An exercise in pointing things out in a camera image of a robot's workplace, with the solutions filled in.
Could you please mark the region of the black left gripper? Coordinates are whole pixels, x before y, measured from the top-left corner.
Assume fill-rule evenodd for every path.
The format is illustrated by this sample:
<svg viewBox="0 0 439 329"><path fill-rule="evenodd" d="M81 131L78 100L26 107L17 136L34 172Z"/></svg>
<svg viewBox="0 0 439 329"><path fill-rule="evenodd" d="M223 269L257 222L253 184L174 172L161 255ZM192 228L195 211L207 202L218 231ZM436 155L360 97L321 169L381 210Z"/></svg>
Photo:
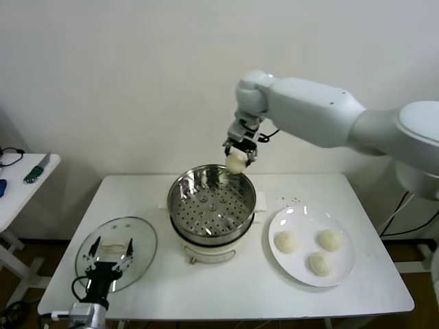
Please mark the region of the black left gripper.
<svg viewBox="0 0 439 329"><path fill-rule="evenodd" d="M96 262L96 253L101 237L97 237L87 254L83 255L86 264L86 277L91 281L84 301L86 303L108 303L107 297L111 284L119 279L119 272L125 271L134 259L133 238L130 239L125 253L116 262Z"/></svg>

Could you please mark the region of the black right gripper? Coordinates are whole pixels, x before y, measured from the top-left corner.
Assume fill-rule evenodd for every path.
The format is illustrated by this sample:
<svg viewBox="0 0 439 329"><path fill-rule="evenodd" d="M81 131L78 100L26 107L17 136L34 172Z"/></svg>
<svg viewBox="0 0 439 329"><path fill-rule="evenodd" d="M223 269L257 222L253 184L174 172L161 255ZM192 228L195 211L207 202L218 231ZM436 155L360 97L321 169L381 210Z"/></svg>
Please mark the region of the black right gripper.
<svg viewBox="0 0 439 329"><path fill-rule="evenodd" d="M226 157L231 154L231 149L235 148L246 154L246 167L254 163L258 156L256 142L261 123L262 119L257 117L235 119L230 126L230 138L223 144Z"/></svg>

